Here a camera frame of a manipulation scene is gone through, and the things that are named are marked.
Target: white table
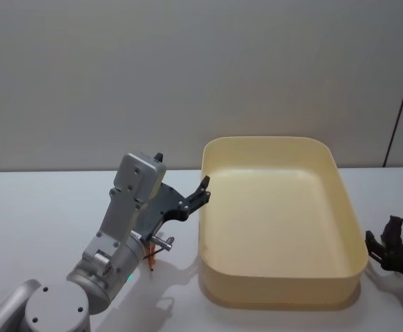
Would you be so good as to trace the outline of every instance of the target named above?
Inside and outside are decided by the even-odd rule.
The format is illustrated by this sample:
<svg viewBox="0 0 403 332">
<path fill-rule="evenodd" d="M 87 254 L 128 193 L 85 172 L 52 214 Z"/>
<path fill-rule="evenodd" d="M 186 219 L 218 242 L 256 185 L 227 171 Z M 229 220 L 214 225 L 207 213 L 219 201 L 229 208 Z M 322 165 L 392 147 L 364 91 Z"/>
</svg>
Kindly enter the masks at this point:
<svg viewBox="0 0 403 332">
<path fill-rule="evenodd" d="M 403 217 L 403 169 L 342 169 L 363 230 L 378 236 L 390 214 Z M 0 302 L 26 279 L 63 280 L 78 262 L 109 203 L 115 172 L 0 173 Z M 191 193 L 199 171 L 169 171 L 165 182 Z M 342 311 L 221 308 L 198 288 L 198 215 L 162 229 L 174 249 L 141 266 L 110 308 L 91 318 L 97 332 L 403 331 L 403 276 L 376 263 L 357 302 Z"/>
</svg>

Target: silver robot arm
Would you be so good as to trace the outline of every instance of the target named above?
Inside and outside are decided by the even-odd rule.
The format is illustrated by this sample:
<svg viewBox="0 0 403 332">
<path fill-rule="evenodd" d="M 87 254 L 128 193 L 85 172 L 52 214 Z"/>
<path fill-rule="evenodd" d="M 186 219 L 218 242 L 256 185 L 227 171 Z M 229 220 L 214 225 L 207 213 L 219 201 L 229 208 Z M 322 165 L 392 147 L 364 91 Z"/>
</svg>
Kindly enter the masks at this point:
<svg viewBox="0 0 403 332">
<path fill-rule="evenodd" d="M 28 280 L 0 305 L 0 332 L 90 332 L 89 315 L 106 310 L 168 220 L 185 221 L 209 201 L 209 177 L 187 198 L 162 183 L 162 154 L 126 155 L 110 190 L 111 202 L 95 237 L 66 281 Z"/>
</svg>

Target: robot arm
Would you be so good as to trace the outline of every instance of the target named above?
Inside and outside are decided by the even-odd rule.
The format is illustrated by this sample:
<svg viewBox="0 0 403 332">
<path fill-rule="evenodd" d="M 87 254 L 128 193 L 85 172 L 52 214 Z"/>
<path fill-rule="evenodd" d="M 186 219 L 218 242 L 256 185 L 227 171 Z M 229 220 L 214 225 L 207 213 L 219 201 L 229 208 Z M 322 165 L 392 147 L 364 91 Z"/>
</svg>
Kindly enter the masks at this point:
<svg viewBox="0 0 403 332">
<path fill-rule="evenodd" d="M 209 201 L 206 176 L 187 198 L 162 183 L 162 154 L 126 155 L 110 190 L 111 202 L 100 229 L 79 263 L 58 285 L 36 280 L 21 285 L 0 306 L 0 332 L 89 332 L 89 315 L 106 310 L 154 243 L 171 250 L 172 241 L 157 237 L 168 220 L 185 221 Z"/>
</svg>

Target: table surface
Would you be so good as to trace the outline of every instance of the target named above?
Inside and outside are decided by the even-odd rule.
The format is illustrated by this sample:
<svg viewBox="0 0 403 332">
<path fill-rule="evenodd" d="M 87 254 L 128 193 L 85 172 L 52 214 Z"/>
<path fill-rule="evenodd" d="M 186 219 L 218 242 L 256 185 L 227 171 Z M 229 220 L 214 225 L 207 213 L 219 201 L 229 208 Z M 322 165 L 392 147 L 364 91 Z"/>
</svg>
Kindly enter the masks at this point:
<svg viewBox="0 0 403 332">
<path fill-rule="evenodd" d="M 99 228 L 115 172 L 0 173 L 0 302 L 20 283 L 63 280 Z M 379 235 L 390 214 L 403 217 L 403 169 L 341 169 L 363 230 Z M 165 183 L 190 194 L 199 171 L 168 171 Z M 222 308 L 200 292 L 198 214 L 168 222 L 171 252 L 153 273 L 143 264 L 112 305 L 91 317 L 93 331 L 402 331 L 403 276 L 373 262 L 361 294 L 340 311 Z"/>
</svg>

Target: yellow plastic tray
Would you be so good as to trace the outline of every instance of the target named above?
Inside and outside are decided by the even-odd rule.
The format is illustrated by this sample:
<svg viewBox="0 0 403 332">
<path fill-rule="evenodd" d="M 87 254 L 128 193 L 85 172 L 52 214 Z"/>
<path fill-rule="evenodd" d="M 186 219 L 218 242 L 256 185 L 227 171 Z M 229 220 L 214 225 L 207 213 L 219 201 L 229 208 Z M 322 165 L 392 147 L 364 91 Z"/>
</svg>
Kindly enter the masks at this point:
<svg viewBox="0 0 403 332">
<path fill-rule="evenodd" d="M 201 289 L 226 306 L 336 308 L 368 254 L 330 150 L 299 137 L 228 137 L 203 156 Z"/>
</svg>

